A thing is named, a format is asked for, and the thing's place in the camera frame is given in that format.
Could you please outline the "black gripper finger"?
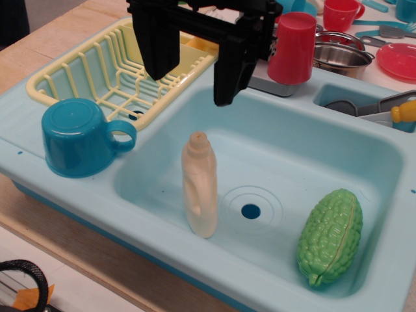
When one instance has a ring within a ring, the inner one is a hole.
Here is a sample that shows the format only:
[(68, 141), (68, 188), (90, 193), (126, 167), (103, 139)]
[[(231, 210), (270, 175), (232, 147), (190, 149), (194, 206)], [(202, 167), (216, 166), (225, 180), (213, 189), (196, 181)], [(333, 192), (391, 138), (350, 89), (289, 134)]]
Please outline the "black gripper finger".
[(248, 86), (257, 62), (256, 47), (246, 39), (227, 36), (220, 42), (214, 65), (214, 103), (230, 105), (234, 97)]
[(179, 31), (165, 12), (136, 11), (132, 18), (144, 67), (159, 80), (179, 64)]

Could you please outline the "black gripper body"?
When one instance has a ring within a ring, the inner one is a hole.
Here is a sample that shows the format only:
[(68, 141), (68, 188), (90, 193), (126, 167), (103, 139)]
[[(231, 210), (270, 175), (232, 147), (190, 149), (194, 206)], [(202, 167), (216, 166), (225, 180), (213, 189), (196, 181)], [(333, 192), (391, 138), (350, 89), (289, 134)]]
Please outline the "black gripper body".
[[(274, 21), (283, 12), (276, 1), (186, 1), (183, 8), (178, 1), (128, 1), (127, 11), (165, 12), (170, 25), (179, 32), (215, 42), (220, 45), (227, 36), (246, 39), (256, 47), (257, 60), (266, 59), (273, 40)], [(228, 9), (242, 16), (234, 23), (212, 18), (202, 13), (203, 8)]]

